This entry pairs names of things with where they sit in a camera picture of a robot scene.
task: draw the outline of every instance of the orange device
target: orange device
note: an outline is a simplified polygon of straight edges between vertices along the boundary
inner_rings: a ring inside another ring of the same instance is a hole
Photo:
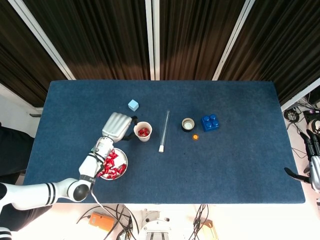
[[[111,216],[103,215],[99,212],[93,212],[91,214],[89,224],[100,229],[106,230],[109,232],[114,225],[114,218]]]

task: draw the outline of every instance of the dark curtain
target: dark curtain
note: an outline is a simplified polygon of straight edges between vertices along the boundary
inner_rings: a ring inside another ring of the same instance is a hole
[[[320,1],[256,0],[220,80],[273,81],[281,104],[320,77]]]
[[[44,105],[60,69],[8,1],[0,1],[0,83],[35,107]]]
[[[212,80],[244,0],[161,0],[160,79]]]
[[[144,0],[25,0],[77,79],[150,79]]]

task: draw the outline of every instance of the red candy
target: red candy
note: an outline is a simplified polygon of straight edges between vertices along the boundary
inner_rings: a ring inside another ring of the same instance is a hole
[[[126,164],[122,164],[117,168],[113,168],[115,166],[115,158],[117,157],[118,155],[115,153],[115,150],[112,149],[110,154],[104,160],[104,169],[101,172],[99,172],[97,176],[100,177],[102,175],[106,175],[107,179],[116,179],[121,174],[123,174],[127,168]]]
[[[146,137],[150,134],[150,131],[148,128],[143,127],[138,131],[139,137]]]

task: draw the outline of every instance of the candy wrapper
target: candy wrapper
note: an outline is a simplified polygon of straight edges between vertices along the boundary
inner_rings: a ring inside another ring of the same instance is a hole
[[[150,131],[148,128],[143,127],[139,130],[138,134],[139,134],[139,137],[146,137],[150,134]]]
[[[125,172],[127,165],[124,163],[121,164],[122,160],[119,158],[116,159],[117,157],[118,155],[113,149],[104,160],[104,169],[101,172],[99,172],[97,176],[103,176],[106,179],[116,179],[120,177]]]

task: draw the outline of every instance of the small cube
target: small cube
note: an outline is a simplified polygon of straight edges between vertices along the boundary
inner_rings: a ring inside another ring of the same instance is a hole
[[[219,128],[219,121],[215,114],[211,114],[210,116],[203,116],[201,118],[201,125],[203,131],[210,132]]]
[[[136,111],[139,107],[139,103],[137,103],[135,100],[131,100],[129,103],[128,103],[128,107],[132,110],[132,111]]]

